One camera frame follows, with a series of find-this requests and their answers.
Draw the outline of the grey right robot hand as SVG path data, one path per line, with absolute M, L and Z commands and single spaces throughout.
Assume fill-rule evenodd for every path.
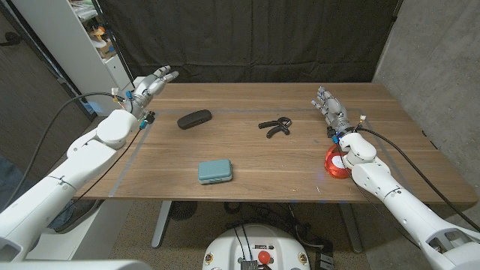
M 316 99 L 312 100 L 311 103 L 325 117 L 325 122 L 330 127 L 330 135 L 343 136 L 353 131 L 346 107 L 325 87 L 320 86 L 318 88 Z

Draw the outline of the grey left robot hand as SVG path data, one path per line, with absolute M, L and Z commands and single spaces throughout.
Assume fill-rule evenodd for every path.
M 133 91 L 127 93 L 126 110 L 137 119 L 141 119 L 146 114 L 146 107 L 153 97 L 159 95 L 165 85 L 178 75 L 178 71 L 170 71 L 170 66 L 167 65 L 143 78 Z

